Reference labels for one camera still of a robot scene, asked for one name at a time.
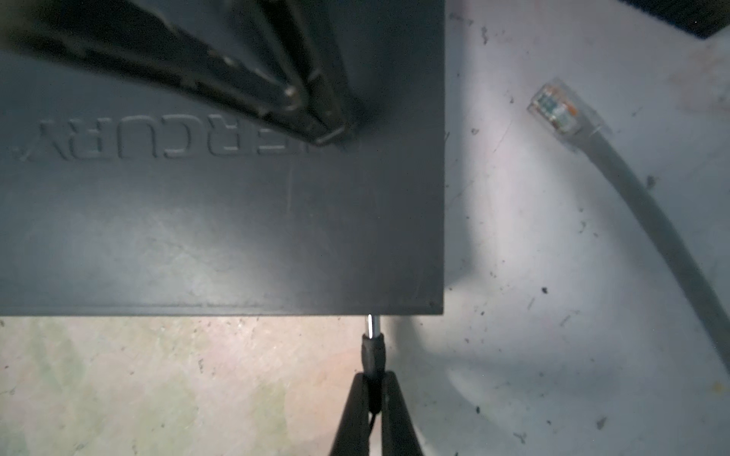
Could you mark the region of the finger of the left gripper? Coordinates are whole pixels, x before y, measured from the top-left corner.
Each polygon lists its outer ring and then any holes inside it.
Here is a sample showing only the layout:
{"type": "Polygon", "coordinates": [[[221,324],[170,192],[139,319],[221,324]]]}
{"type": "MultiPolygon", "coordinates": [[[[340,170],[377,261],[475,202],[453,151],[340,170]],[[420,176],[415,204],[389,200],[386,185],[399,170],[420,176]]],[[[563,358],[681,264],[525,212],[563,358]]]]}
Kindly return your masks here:
{"type": "Polygon", "coordinates": [[[227,12],[252,70],[282,96],[258,110],[262,121],[287,134],[355,130],[355,98],[322,1],[229,1],[227,12]]]}
{"type": "Polygon", "coordinates": [[[1,46],[81,70],[164,87],[315,146],[346,134],[287,134],[260,119],[282,98],[274,85],[163,13],[140,5],[5,5],[1,46]]]}

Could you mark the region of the black power adapter with plug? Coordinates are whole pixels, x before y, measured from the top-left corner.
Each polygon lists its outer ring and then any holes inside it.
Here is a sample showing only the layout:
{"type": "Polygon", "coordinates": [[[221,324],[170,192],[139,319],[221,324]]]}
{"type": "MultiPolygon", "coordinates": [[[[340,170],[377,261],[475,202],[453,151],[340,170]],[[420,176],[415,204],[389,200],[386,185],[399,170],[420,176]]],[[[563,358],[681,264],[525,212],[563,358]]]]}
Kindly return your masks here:
{"type": "Polygon", "coordinates": [[[382,410],[382,379],[386,368],[385,337],[382,334],[379,315],[367,315],[366,331],[362,337],[361,361],[368,386],[369,434],[372,434],[376,418],[382,410]]]}

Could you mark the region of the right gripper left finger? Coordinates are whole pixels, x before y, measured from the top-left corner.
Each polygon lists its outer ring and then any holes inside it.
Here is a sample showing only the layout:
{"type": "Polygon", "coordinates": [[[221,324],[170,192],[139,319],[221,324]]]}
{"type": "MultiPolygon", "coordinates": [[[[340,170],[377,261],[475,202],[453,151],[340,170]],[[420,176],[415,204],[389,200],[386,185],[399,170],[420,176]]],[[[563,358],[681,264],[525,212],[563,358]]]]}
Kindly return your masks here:
{"type": "Polygon", "coordinates": [[[368,382],[360,372],[354,376],[338,424],[330,456],[368,456],[370,454],[370,400],[368,382]]]}

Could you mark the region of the dark grey network switch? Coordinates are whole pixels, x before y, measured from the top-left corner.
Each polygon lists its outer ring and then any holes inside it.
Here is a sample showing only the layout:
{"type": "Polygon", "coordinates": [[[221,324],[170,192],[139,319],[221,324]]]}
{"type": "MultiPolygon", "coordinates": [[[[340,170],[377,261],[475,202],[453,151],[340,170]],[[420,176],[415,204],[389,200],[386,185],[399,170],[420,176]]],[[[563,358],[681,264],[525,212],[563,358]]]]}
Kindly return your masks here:
{"type": "MultiPolygon", "coordinates": [[[[231,56],[229,1],[140,5],[231,56]]],[[[1,46],[1,313],[439,315],[445,5],[323,1],[355,130],[315,146],[1,46]]]]}

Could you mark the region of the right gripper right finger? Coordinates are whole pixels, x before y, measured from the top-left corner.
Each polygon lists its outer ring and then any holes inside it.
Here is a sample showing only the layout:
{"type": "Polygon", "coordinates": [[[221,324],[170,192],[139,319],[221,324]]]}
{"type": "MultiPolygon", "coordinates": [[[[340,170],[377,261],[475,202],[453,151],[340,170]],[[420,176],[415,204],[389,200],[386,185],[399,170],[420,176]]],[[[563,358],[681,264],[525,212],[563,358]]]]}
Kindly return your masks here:
{"type": "Polygon", "coordinates": [[[384,456],[423,456],[394,372],[385,372],[382,380],[381,444],[384,456]]]}

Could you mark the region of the black ribbed box device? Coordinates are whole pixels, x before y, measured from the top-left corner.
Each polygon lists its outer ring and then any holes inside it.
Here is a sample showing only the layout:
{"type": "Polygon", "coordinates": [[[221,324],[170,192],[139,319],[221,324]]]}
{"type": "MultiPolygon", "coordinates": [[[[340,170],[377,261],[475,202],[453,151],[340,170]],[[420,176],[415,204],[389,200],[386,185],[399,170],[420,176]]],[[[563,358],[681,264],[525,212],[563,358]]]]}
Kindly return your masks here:
{"type": "Polygon", "coordinates": [[[729,26],[729,0],[624,0],[624,3],[703,40],[729,26]]]}

